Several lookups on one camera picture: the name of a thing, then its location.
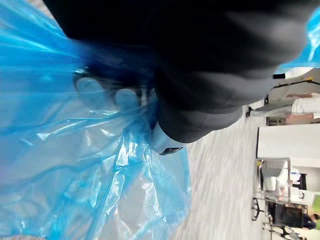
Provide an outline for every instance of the person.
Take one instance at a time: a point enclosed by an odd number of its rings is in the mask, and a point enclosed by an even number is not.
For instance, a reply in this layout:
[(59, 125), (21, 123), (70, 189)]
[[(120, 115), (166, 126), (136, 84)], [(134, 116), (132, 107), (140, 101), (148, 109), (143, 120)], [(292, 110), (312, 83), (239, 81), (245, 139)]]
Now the person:
[(159, 98), (152, 147), (170, 154), (242, 116), (296, 58), (320, 0), (44, 0), (64, 33), (150, 46)]
[(285, 117), (286, 121), (320, 119), (320, 94), (289, 94), (298, 98), (290, 102), (266, 104), (257, 109), (249, 108), (246, 116)]
[(303, 215), (303, 229), (311, 230), (317, 227), (317, 220), (320, 219), (319, 214)]

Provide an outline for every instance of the white shirt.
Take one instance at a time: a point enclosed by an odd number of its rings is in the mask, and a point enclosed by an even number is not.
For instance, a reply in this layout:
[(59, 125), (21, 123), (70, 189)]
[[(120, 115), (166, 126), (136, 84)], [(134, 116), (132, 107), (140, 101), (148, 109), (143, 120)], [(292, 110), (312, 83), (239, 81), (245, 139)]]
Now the white shirt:
[(313, 114), (314, 119), (320, 118), (320, 93), (313, 93), (312, 97), (299, 98), (293, 102), (292, 114)]

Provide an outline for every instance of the gray floor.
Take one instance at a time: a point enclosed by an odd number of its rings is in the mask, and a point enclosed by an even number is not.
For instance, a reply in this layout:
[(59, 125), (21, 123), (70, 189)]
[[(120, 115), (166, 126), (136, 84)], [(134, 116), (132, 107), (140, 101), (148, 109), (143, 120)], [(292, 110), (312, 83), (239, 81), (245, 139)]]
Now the gray floor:
[[(48, 14), (41, 0), (29, 0)], [(251, 203), (260, 117), (244, 116), (189, 147), (192, 210), (176, 240), (260, 240), (261, 222), (252, 222)]]

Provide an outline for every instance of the white wall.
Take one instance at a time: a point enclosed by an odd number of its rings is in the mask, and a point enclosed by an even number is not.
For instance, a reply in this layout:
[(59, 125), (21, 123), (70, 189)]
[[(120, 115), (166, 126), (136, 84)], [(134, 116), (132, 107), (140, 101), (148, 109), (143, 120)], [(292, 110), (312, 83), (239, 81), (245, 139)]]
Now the white wall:
[(320, 123), (259, 128), (258, 158), (320, 158)]
[(315, 167), (296, 167), (300, 173), (306, 175), (306, 189), (308, 191), (320, 192), (320, 168)]

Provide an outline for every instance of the black sleeve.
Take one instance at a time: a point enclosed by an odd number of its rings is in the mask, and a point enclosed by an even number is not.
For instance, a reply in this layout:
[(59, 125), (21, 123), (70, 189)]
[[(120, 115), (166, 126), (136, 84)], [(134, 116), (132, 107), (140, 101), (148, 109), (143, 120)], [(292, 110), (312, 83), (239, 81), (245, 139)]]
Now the black sleeve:
[(277, 66), (302, 51), (306, 23), (320, 3), (226, 2), (169, 4), (150, 25), (161, 66), (159, 124), (176, 141), (191, 143), (226, 128), (240, 118), (242, 105), (264, 98)]
[(68, 37), (154, 46), (159, 124), (191, 143), (226, 128), (297, 57), (320, 0), (44, 0)]

